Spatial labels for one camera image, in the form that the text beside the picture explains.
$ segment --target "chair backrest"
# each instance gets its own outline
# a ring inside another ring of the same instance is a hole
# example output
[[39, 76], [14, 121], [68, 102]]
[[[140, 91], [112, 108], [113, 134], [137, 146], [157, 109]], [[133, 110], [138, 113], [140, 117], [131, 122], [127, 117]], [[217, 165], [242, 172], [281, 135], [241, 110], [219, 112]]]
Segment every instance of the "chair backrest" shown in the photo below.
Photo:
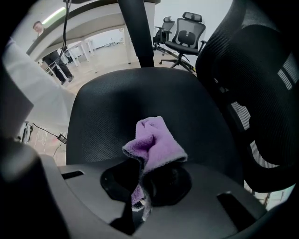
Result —
[[294, 184], [299, 159], [298, 56], [281, 19], [263, 9], [233, 0], [196, 62], [234, 134], [245, 180], [259, 192]]
[[174, 25], [174, 21], [171, 19], [171, 17], [164, 17], [162, 28], [170, 31], [173, 25]]
[[206, 26], [201, 22], [201, 15], [184, 12], [183, 18], [177, 19], [177, 31], [172, 41], [183, 46], [198, 49], [199, 38], [206, 29]]

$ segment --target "man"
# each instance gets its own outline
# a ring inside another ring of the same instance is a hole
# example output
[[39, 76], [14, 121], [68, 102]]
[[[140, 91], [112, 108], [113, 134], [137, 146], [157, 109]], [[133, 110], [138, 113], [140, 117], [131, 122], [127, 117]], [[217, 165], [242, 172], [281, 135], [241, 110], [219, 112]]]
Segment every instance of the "man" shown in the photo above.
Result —
[[[37, 21], [36, 23], [33, 24], [33, 29], [34, 31], [36, 31], [38, 34], [37, 36], [39, 37], [45, 30], [45, 28], [43, 27], [42, 23], [40, 21]], [[53, 51], [52, 53], [48, 54], [47, 56], [45, 56], [43, 58], [43, 61], [45, 61], [48, 66], [53, 67], [54, 64], [52, 64], [54, 61], [56, 61], [56, 59], [59, 57], [59, 54], [57, 51]], [[71, 82], [74, 79], [74, 76], [71, 74], [70, 70], [67, 68], [67, 66], [61, 61], [59, 60], [59, 62], [57, 63], [57, 65], [59, 65], [60, 69], [64, 72], [65, 76], [68, 77], [69, 82]], [[61, 81], [61, 85], [63, 85], [65, 83], [65, 78], [63, 76], [63, 74], [61, 74], [61, 72], [59, 71], [59, 69], [55, 66], [53, 69], [55, 75], [57, 76], [57, 78]]]

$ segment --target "microfiber towel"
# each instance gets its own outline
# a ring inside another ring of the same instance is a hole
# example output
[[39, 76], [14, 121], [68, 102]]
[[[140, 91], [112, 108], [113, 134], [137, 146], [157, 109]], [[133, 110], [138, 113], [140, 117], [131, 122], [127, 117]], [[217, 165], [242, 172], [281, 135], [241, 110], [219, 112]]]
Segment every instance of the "microfiber towel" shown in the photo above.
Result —
[[173, 161], [187, 160], [187, 154], [174, 140], [161, 116], [137, 122], [135, 139], [122, 150], [125, 155], [140, 162], [139, 184], [131, 195], [133, 206], [145, 198], [142, 178], [147, 173]]

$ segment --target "floor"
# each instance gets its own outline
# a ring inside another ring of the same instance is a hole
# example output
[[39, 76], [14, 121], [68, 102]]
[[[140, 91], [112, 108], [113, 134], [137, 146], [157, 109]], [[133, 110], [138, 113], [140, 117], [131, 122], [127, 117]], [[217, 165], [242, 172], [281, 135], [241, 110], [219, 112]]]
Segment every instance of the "floor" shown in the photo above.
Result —
[[[159, 65], [161, 59], [172, 59], [173, 57], [168, 55], [162, 56], [160, 51], [154, 51], [154, 64], [159, 67], [171, 67], [172, 63], [164, 62]], [[103, 47], [95, 51], [95, 55], [91, 56], [91, 61], [87, 62], [85, 56], [80, 56], [79, 60], [81, 66], [76, 67], [74, 63], [68, 64], [71, 73], [75, 76], [72, 82], [65, 83], [64, 87], [70, 92], [77, 94], [80, 88], [91, 81], [95, 77], [116, 71], [130, 68], [139, 68], [140, 64], [138, 58], [135, 55], [134, 50], [131, 52], [131, 64], [128, 64], [126, 49], [123, 44], [117, 44], [115, 46]], [[177, 66], [178, 69], [185, 70], [182, 66]], [[48, 131], [55, 135], [60, 133], [47, 128]], [[34, 127], [31, 134], [30, 141], [28, 143], [40, 154], [47, 154], [54, 157], [57, 166], [65, 165], [65, 152], [66, 145], [61, 142], [53, 135], [45, 133]], [[249, 186], [245, 184], [245, 189], [254, 194], [254, 196], [269, 210], [282, 201], [286, 200], [292, 189], [286, 189], [279, 192], [267, 193], [254, 193], [251, 191]]]

